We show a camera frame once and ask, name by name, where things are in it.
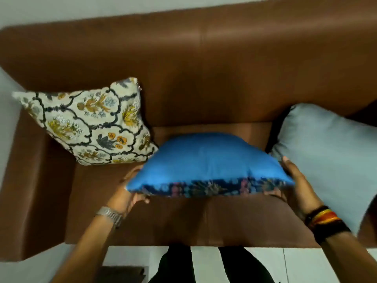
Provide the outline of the person's left hand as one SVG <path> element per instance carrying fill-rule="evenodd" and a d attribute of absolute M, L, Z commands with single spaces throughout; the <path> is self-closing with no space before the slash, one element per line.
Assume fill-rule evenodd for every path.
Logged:
<path fill-rule="evenodd" d="M 126 218 L 137 202 L 150 203 L 150 199 L 145 194 L 128 191 L 126 188 L 128 183 L 122 183 L 121 179 L 116 192 L 106 204 L 107 207 L 123 214 L 123 219 Z"/>

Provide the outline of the person's right hand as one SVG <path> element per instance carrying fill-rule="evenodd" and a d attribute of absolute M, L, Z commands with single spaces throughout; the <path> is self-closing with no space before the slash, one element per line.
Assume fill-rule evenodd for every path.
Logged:
<path fill-rule="evenodd" d="M 281 199 L 304 221 L 307 214 L 324 204 L 299 169 L 297 179 L 293 180 L 295 185 L 290 189 L 280 190 L 276 187 L 271 191 L 264 191 L 263 194 Z"/>

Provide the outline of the blue cushion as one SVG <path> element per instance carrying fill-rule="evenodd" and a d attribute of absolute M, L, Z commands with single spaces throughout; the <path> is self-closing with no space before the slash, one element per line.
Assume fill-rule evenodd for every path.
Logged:
<path fill-rule="evenodd" d="M 164 143 L 125 185 L 166 197 L 250 195 L 295 185 L 263 150 L 227 133 L 186 134 Z"/>

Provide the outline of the person's right forearm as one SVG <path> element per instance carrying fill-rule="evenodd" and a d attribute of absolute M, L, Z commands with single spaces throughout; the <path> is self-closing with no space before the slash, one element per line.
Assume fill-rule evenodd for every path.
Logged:
<path fill-rule="evenodd" d="M 332 235 L 320 246 L 340 283 L 377 283 L 377 261 L 352 233 Z"/>

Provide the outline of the person's left forearm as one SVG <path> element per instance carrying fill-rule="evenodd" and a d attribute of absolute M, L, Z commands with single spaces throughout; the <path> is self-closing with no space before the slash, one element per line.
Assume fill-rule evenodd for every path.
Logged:
<path fill-rule="evenodd" d="M 96 215 L 50 283 L 94 283 L 114 231 L 110 218 Z"/>

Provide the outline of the light grey cushion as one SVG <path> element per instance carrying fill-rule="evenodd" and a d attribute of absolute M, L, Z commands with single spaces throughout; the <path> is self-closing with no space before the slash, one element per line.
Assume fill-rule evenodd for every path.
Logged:
<path fill-rule="evenodd" d="M 295 163 L 324 204 L 358 234 L 377 195 L 377 127 L 314 104 L 296 104 L 270 154 Z"/>

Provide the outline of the silver wristwatch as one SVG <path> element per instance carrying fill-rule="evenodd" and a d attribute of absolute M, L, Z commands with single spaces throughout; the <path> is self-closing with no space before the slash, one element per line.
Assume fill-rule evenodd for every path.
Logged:
<path fill-rule="evenodd" d="M 116 229 L 120 227 L 123 221 L 123 214 L 111 209 L 107 206 L 102 206 L 96 213 L 96 215 L 104 216 L 111 220 Z"/>

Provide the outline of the cream floral cushion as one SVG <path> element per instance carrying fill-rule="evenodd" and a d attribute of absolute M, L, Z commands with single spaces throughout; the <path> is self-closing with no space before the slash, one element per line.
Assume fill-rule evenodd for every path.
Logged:
<path fill-rule="evenodd" d="M 129 77 L 74 92 L 12 92 L 35 122 L 81 165 L 144 162 L 157 152 L 141 115 L 141 86 Z"/>

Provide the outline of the black red yellow wristbands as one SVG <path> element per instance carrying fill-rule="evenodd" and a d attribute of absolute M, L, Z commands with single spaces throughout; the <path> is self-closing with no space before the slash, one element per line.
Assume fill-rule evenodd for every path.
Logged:
<path fill-rule="evenodd" d="M 342 232 L 351 232 L 344 221 L 328 206 L 322 205 L 306 215 L 304 224 L 321 245 L 327 238 Z"/>

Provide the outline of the brown sofa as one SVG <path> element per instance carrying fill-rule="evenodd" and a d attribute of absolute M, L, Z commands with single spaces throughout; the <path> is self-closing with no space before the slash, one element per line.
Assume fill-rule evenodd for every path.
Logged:
<path fill-rule="evenodd" d="M 157 145 L 233 133 L 265 148 L 290 105 L 377 123 L 377 0 L 268 0 L 0 29 L 22 87 L 71 92 L 136 76 Z M 82 165 L 22 109 L 0 190 L 0 261 L 75 244 L 138 162 Z"/>

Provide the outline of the person's black trousers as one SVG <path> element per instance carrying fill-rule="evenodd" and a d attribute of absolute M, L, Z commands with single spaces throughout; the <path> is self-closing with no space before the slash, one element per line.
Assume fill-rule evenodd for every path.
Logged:
<path fill-rule="evenodd" d="M 170 246 L 148 283 L 284 283 L 274 274 L 280 251 L 242 246 Z"/>

